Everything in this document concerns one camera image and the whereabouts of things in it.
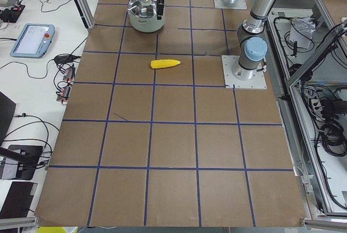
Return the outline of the glass pot lid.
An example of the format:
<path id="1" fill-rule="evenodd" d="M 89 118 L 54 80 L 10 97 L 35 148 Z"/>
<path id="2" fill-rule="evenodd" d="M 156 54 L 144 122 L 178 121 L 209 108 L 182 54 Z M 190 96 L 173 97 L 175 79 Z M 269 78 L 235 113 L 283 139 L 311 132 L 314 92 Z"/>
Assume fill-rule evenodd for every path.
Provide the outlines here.
<path id="1" fill-rule="evenodd" d="M 130 0 L 128 11 L 130 14 L 139 18 L 156 17 L 157 0 Z"/>

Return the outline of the yellow corn cob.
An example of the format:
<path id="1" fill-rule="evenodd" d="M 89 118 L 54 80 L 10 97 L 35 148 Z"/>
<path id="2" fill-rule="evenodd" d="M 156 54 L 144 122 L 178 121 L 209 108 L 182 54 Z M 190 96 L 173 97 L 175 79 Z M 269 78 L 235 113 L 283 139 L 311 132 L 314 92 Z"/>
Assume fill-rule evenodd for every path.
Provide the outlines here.
<path id="1" fill-rule="evenodd" d="M 152 69 L 163 69 L 171 68 L 181 64 L 181 61 L 174 59 L 161 59 L 161 60 L 152 60 L 150 62 L 150 67 Z"/>

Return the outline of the pale green cooking pot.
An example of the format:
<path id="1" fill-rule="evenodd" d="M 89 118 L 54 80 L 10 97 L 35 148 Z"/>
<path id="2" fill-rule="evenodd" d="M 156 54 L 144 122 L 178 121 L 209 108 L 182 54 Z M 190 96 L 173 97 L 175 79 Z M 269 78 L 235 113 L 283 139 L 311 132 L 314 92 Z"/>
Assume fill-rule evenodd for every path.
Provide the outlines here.
<path id="1" fill-rule="evenodd" d="M 143 33 L 152 33 L 152 32 L 158 31 L 165 24 L 165 14 L 161 20 L 158 20 L 157 17 L 153 17 L 153 18 L 135 17 L 134 15 L 130 14 L 129 11 L 128 11 L 128 14 L 130 17 L 131 25 L 136 30 L 141 31 Z"/>

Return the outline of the blue teach pendant near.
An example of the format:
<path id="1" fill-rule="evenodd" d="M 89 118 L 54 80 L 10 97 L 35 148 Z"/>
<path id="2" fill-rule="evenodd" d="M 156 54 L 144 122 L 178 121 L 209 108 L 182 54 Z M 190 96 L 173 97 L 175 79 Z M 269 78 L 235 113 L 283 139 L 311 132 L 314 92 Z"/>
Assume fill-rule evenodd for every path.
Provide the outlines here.
<path id="1" fill-rule="evenodd" d="M 27 23 L 17 38 L 10 56 L 40 59 L 48 50 L 55 34 L 52 24 Z"/>

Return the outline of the crumpled white paper bag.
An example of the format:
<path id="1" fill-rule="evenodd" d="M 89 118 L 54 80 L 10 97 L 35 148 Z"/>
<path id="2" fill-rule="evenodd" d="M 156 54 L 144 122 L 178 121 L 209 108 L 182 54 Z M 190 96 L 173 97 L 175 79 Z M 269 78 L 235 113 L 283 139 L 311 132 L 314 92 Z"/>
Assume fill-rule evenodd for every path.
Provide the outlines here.
<path id="1" fill-rule="evenodd" d="M 296 43 L 298 48 L 309 49 L 312 43 L 313 33 L 316 30 L 316 25 L 312 18 L 292 18 L 290 24 L 289 42 L 292 45 Z"/>

